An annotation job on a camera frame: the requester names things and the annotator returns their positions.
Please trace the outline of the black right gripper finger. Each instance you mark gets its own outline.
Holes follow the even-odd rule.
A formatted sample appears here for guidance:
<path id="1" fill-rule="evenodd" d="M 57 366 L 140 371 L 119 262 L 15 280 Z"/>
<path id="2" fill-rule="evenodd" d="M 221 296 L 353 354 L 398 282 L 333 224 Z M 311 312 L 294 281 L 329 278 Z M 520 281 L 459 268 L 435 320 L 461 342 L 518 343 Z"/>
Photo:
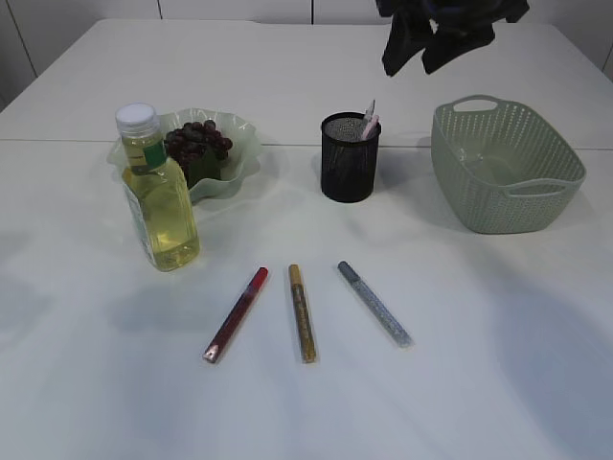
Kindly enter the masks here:
<path id="1" fill-rule="evenodd" d="M 385 73 L 396 75 L 433 37 L 432 27 L 426 15 L 419 11 L 396 11 L 382 56 Z"/>
<path id="2" fill-rule="evenodd" d="M 421 61 L 424 71 L 427 75 L 431 75 L 452 60 L 489 46 L 494 38 L 495 33 L 491 24 L 467 31 L 440 26 L 423 51 Z"/>

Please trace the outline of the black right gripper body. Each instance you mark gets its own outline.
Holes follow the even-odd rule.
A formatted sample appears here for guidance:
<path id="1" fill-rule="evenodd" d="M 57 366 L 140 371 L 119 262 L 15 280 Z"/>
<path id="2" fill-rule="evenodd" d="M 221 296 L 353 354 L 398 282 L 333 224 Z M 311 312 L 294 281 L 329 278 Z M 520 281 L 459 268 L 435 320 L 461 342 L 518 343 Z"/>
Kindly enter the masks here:
<path id="1" fill-rule="evenodd" d="M 530 10 L 526 0 L 376 0 L 375 4 L 382 17 L 407 12 L 438 24 L 486 24 L 499 20 L 516 23 Z"/>

